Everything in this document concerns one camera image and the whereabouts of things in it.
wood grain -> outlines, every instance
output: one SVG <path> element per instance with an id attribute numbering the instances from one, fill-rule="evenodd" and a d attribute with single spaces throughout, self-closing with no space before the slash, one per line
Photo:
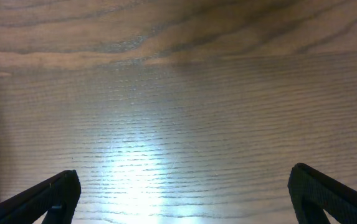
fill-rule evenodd
<path id="1" fill-rule="evenodd" d="M 295 223 L 357 190 L 357 1 L 0 0 L 0 201 L 76 169 L 75 223 Z"/>

wooden surface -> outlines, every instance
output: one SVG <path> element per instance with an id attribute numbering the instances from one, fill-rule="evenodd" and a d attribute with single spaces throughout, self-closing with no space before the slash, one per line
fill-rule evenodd
<path id="1" fill-rule="evenodd" d="M 0 0 L 0 200 L 76 169 L 74 223 L 295 223 L 357 190 L 357 1 Z"/>

black object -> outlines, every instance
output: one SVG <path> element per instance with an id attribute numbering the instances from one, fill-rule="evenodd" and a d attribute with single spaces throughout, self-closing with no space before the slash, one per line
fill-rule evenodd
<path id="1" fill-rule="evenodd" d="M 296 164 L 288 183 L 299 224 L 329 224 L 323 209 L 340 223 L 357 223 L 357 191 L 306 164 Z"/>
<path id="2" fill-rule="evenodd" d="M 65 170 L 0 203 L 0 224 L 33 223 L 46 211 L 42 224 L 70 224 L 81 194 L 75 170 Z"/>

wooden table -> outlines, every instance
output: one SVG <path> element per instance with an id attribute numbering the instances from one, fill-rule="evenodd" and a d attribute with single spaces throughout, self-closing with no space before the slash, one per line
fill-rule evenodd
<path id="1" fill-rule="evenodd" d="M 65 169 L 74 223 L 296 223 L 357 190 L 357 1 L 0 0 L 0 201 Z"/>

brown wood plank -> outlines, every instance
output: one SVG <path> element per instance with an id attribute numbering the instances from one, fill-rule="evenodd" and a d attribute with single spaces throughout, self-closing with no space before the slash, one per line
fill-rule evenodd
<path id="1" fill-rule="evenodd" d="M 295 223 L 357 190 L 357 1 L 0 0 L 0 201 L 76 169 L 76 223 Z"/>

